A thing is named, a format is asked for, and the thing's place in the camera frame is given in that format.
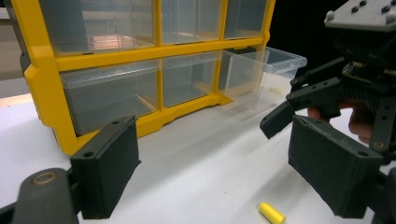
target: transparent container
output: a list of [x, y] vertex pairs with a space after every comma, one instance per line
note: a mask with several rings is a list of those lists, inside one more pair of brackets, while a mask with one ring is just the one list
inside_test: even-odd
[[298, 68], [306, 66], [306, 58], [278, 49], [234, 54], [223, 51], [228, 60], [223, 93], [249, 109], [263, 111], [284, 100], [290, 92], [290, 80]]
[[162, 0], [162, 43], [186, 44], [219, 39], [222, 0]]
[[163, 105], [178, 105], [212, 92], [219, 51], [163, 59]]
[[229, 0], [225, 39], [262, 36], [266, 0]]
[[56, 55], [155, 45], [154, 0], [39, 0]]
[[61, 73], [77, 135], [114, 119], [142, 116], [158, 108], [159, 60]]

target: yellow cylinder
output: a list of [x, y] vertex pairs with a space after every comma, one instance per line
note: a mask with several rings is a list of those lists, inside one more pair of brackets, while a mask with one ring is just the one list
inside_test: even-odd
[[259, 204], [260, 212], [273, 224], [284, 224], [286, 221], [285, 216], [278, 212], [269, 203]]

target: bolt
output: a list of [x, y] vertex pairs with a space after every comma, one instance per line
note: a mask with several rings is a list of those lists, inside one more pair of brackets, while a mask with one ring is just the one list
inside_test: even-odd
[[374, 148], [375, 149], [382, 149], [384, 147], [384, 143], [380, 141], [374, 142]]
[[56, 179], [56, 174], [54, 172], [46, 172], [41, 175], [37, 175], [33, 179], [33, 184], [35, 185], [45, 185]]
[[363, 1], [360, 1], [360, 2], [359, 2], [359, 6], [361, 6], [361, 7], [366, 6], [366, 4], [367, 4], [367, 1], [366, 1], [366, 0], [363, 0]]
[[328, 11], [326, 14], [326, 19], [328, 21], [332, 21], [332, 20], [334, 20], [334, 16], [335, 16], [334, 11]]
[[385, 16], [386, 23], [393, 23], [396, 21], [396, 11], [391, 11]]
[[385, 13], [385, 12], [389, 12], [390, 11], [390, 6], [385, 6], [381, 8], [381, 12]]
[[352, 13], [355, 13], [359, 10], [359, 7], [353, 7], [352, 9], [350, 9], [352, 11]]

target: clear plastic bin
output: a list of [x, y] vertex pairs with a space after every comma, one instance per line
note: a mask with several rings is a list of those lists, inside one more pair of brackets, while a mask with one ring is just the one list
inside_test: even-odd
[[162, 0], [162, 43], [219, 39], [221, 0]]
[[212, 92], [219, 51], [163, 59], [163, 105], [178, 105]]
[[155, 45], [154, 0], [39, 0], [56, 55]]
[[150, 60], [62, 73], [76, 133], [83, 135], [114, 119], [155, 111], [158, 70], [159, 61]]
[[229, 0], [225, 39], [261, 36], [266, 3], [266, 0]]
[[290, 80], [306, 58], [278, 49], [246, 54], [223, 52], [229, 60], [224, 94], [249, 109], [263, 111], [284, 100], [290, 92]]

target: yellow storage cabinet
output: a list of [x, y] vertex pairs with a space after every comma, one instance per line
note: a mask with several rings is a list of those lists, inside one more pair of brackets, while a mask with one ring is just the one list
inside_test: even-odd
[[10, 0], [42, 123], [72, 155], [107, 122], [137, 115], [138, 136], [231, 99], [225, 49], [263, 50], [275, 0]]

